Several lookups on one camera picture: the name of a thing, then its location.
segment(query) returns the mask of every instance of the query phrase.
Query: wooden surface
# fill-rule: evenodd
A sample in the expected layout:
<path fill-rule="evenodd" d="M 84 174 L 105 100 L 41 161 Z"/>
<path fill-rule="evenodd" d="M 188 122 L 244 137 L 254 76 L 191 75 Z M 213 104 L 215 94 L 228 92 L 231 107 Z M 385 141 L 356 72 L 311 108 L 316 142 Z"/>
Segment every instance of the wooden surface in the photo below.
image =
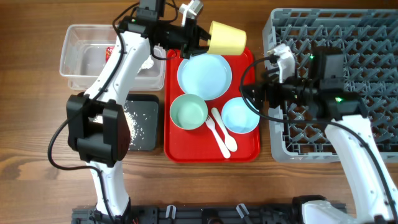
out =
<path fill-rule="evenodd" d="M 59 171 L 47 161 L 49 140 L 66 118 L 68 97 L 76 93 L 58 71 L 63 40 L 70 24 L 109 24 L 130 2 L 17 2 L 23 4 L 0 4 L 0 223 L 69 223 L 72 208 L 92 205 L 96 197 L 87 170 Z M 208 29 L 215 20 L 245 30 L 247 47 L 260 58 L 261 32 L 277 7 L 397 8 L 397 2 L 212 0 L 205 1 L 199 25 Z M 167 9 L 169 18 L 173 14 Z M 164 99 L 164 91 L 156 94 Z M 132 204 L 261 204 L 321 194 L 347 203 L 355 213 L 339 163 L 277 163 L 271 156 L 267 121 L 261 121 L 261 133 L 261 154 L 247 164 L 175 164 L 162 146 L 158 154 L 129 153 L 124 176 Z M 67 146 L 67 134 L 58 138 L 54 158 L 65 166 L 82 165 Z M 397 181 L 398 164 L 388 168 Z"/>

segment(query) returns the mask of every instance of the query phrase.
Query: blue plate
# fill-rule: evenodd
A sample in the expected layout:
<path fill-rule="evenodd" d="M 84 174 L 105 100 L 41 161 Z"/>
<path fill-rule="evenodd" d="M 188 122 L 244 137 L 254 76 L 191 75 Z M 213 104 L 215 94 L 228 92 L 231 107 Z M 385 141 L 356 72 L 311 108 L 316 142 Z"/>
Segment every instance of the blue plate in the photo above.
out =
<path fill-rule="evenodd" d="M 204 100 L 214 100 L 231 85 L 232 71 L 222 56 L 201 54 L 181 62 L 177 80 L 184 93 L 195 94 Z"/>
<path fill-rule="evenodd" d="M 260 116 L 253 113 L 241 97 L 226 102 L 221 112 L 221 118 L 226 128 L 237 134 L 253 131 L 260 122 Z"/>

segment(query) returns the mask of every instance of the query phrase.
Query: fork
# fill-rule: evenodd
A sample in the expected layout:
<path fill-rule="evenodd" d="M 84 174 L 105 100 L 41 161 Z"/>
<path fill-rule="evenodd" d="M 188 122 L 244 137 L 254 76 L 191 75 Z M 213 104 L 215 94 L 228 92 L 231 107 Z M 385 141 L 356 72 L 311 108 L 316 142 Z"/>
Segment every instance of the fork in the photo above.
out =
<path fill-rule="evenodd" d="M 207 116 L 206 125 L 207 125 L 207 128 L 209 128 L 211 130 L 211 132 L 213 132 L 213 135 L 216 138 L 218 147 L 220 147 L 221 153 L 223 154 L 224 158 L 225 159 L 229 159 L 231 157 L 231 153 L 229 152 L 229 150 L 225 146 L 223 140 L 218 135 L 218 133 L 216 131 L 216 124 L 214 123 L 214 121 L 210 117 L 210 115 Z"/>

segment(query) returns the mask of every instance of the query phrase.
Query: gray dish rack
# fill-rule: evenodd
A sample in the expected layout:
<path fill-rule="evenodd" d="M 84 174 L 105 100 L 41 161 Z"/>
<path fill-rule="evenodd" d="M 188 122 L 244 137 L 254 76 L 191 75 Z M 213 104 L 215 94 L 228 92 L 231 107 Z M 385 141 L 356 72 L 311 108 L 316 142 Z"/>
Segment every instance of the gray dish rack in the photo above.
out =
<path fill-rule="evenodd" d="M 398 11 L 390 9 L 274 9 L 262 31 L 264 55 L 288 45 L 297 71 L 308 75 L 314 46 L 345 54 L 345 89 L 357 91 L 369 110 L 376 144 L 385 162 L 398 162 Z M 273 68 L 266 62 L 268 69 Z M 312 119 L 307 107 L 285 102 L 268 115 Z M 335 150 L 317 125 L 269 122 L 272 156 L 279 162 L 336 162 Z"/>

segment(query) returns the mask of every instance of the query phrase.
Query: red tray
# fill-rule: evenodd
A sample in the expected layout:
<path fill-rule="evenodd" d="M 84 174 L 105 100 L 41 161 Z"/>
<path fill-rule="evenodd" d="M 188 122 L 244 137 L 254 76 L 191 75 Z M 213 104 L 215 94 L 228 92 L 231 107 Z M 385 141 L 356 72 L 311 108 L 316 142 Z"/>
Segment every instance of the red tray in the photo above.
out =
<path fill-rule="evenodd" d="M 235 134 L 229 131 L 238 144 L 238 150 L 231 152 L 231 157 L 225 159 L 217 145 L 213 133 L 203 124 L 197 129 L 186 131 L 178 128 L 170 119 L 170 105 L 174 99 L 184 94 L 178 85 L 177 70 L 182 62 L 174 51 L 170 51 L 167 57 L 176 57 L 168 60 L 166 66 L 166 91 L 165 91 L 165 125 L 164 125 L 164 151 L 167 157 L 174 162 L 249 162 L 255 159 L 260 153 L 260 134 L 259 128 L 247 134 Z M 237 96 L 239 92 L 239 83 L 245 69 L 253 63 L 253 56 L 249 49 L 244 49 L 243 54 L 239 56 L 223 56 L 232 69 L 232 83 L 224 95 L 215 99 L 206 101 L 208 114 L 210 110 L 216 107 L 221 114 L 224 104 Z M 251 69 L 245 79 L 245 83 L 254 82 L 254 70 Z M 216 129 L 222 139 L 224 134 L 216 123 Z"/>

